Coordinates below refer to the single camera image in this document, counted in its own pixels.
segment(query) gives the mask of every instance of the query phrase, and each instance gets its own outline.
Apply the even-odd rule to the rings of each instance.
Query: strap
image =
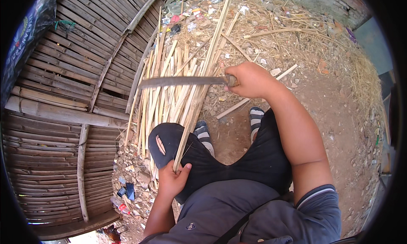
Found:
[[[292,196],[292,192],[288,192],[282,196],[278,196],[268,202],[271,201],[276,201],[276,200],[283,200],[283,201],[288,201],[290,200],[291,196]],[[249,213],[247,213],[244,217],[241,218],[241,220],[237,221],[237,223],[232,226],[231,229],[229,229],[225,234],[223,234],[217,241],[214,242],[214,244],[227,244],[227,242],[233,238],[236,234],[237,231],[239,231],[239,229],[247,222],[249,221],[249,216],[253,214],[253,212],[255,212],[258,208],[260,208],[261,206],[265,205],[266,203],[263,203],[262,205],[254,208],[252,211],[250,211]]]

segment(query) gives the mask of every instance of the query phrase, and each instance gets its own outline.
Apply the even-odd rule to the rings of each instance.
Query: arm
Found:
[[[160,188],[146,223],[143,238],[155,233],[168,233],[176,224],[172,203],[176,195],[184,188],[192,165],[180,165],[178,173],[173,171],[174,161],[171,160],[166,166],[158,171],[160,176]]]
[[[226,90],[248,98],[264,98],[273,109],[281,144],[292,166],[294,202],[316,187],[332,184],[318,127],[297,98],[255,63],[229,67],[225,73],[236,76],[240,83]]]

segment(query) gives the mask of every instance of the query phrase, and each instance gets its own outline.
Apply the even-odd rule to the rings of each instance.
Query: green wire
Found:
[[[66,24],[66,25],[71,25],[72,27],[75,27],[75,25],[76,25],[76,23],[74,23],[74,22],[72,22],[72,21],[67,21],[67,20],[56,21],[56,22],[55,22],[55,28],[54,28],[55,30],[57,30],[58,23],[63,23],[63,24]]]

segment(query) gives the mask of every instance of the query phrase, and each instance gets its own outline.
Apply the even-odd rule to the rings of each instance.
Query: foot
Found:
[[[249,119],[250,119],[250,129],[252,134],[250,135],[250,141],[253,143],[257,136],[257,131],[260,128],[261,119],[264,116],[264,111],[258,107],[252,107],[249,110]]]
[[[199,120],[197,122],[194,135],[196,135],[199,141],[209,150],[212,157],[215,157],[215,151],[213,150],[212,143],[210,142],[209,128],[205,120]]]

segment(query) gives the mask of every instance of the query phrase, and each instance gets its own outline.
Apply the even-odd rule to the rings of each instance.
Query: gray shirt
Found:
[[[274,189],[252,180],[208,184],[188,198],[169,233],[156,233],[141,243],[213,243],[259,206],[229,244],[325,244],[340,238],[341,211],[332,185],[311,190],[296,207],[271,201],[278,196]]]

